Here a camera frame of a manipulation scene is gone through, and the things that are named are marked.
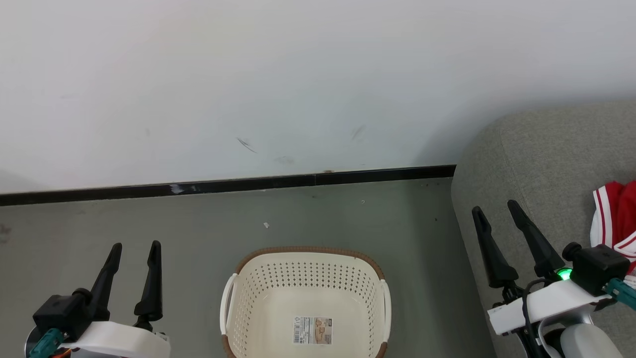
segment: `barcode sticker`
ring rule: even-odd
[[[327,317],[294,317],[294,337],[297,345],[330,345],[333,320]]]

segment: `gray floor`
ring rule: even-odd
[[[494,357],[450,202],[451,179],[0,208],[0,344],[22,356],[31,315],[52,294],[90,289],[123,243],[111,320],[133,324],[152,240],[163,245],[173,357],[222,357],[218,308],[252,250],[322,245],[368,254],[393,300],[387,357]]]

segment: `laundry basket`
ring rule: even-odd
[[[228,280],[220,324],[230,358],[382,358],[391,295],[366,255],[266,248],[243,259]]]

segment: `green led light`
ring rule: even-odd
[[[556,272],[557,275],[561,276],[561,280],[569,280],[570,274],[572,273],[571,268],[562,268]]]

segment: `gray sofa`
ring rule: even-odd
[[[536,278],[534,262],[508,199],[521,204],[560,254],[571,241],[590,246],[591,193],[613,180],[636,180],[636,101],[511,115],[477,136],[457,165],[452,199],[485,315],[501,301],[501,290],[488,286],[471,209],[483,209],[524,287]],[[615,304],[592,319],[625,358],[636,358],[636,311]],[[488,327],[499,358],[525,357],[514,336]]]

